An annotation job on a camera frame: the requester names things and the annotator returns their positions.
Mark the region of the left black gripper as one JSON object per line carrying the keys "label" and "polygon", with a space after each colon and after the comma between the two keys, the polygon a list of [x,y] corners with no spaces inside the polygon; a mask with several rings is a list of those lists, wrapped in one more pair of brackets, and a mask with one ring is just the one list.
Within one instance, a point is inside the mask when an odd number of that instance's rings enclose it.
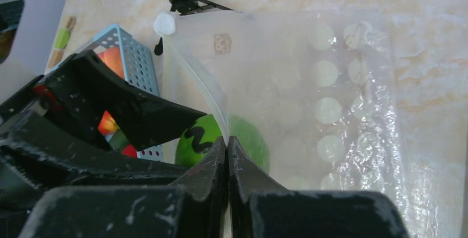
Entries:
{"label": "left black gripper", "polygon": [[20,237],[175,237],[185,168],[112,150],[105,111],[143,150],[177,138],[202,112],[131,86],[92,50],[69,56],[1,107],[1,214],[31,210]]}

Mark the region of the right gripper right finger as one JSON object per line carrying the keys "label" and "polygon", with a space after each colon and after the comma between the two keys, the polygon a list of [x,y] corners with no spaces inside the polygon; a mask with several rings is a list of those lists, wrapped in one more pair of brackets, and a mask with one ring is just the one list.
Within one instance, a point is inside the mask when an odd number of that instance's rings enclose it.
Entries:
{"label": "right gripper right finger", "polygon": [[277,196],[288,190],[251,160],[239,138],[227,146],[233,237],[288,237]]}

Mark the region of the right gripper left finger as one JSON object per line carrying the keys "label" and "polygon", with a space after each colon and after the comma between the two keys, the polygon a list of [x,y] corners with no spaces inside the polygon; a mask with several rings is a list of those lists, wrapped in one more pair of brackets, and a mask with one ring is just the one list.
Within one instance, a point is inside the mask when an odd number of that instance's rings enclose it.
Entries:
{"label": "right gripper left finger", "polygon": [[181,188],[175,237],[223,237],[228,205],[227,147],[218,137],[205,157],[170,183]]}

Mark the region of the clear polka dot zip bag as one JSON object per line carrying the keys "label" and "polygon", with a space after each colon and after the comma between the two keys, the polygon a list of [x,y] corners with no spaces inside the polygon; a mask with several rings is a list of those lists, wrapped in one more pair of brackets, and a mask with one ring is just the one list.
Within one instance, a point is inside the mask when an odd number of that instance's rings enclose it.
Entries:
{"label": "clear polka dot zip bag", "polygon": [[177,164],[235,136],[288,190],[288,237],[421,237],[375,12],[168,12],[153,28],[163,96],[204,113],[178,136]]}

